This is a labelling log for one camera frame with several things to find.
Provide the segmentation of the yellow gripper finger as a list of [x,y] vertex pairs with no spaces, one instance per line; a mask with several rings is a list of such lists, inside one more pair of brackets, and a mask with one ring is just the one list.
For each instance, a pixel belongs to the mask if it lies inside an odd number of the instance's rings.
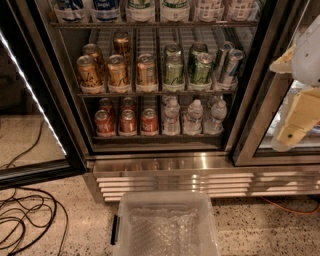
[[295,45],[292,45],[279,58],[271,63],[269,69],[278,74],[291,73],[294,50]]
[[289,92],[280,110],[271,147],[278,152],[294,148],[320,121],[320,88],[304,87],[296,93]]

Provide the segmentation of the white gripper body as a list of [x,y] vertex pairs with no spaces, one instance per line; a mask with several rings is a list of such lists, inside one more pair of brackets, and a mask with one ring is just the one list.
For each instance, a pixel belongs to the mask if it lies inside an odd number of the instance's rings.
[[313,87],[320,86],[320,15],[299,37],[291,67],[295,80]]

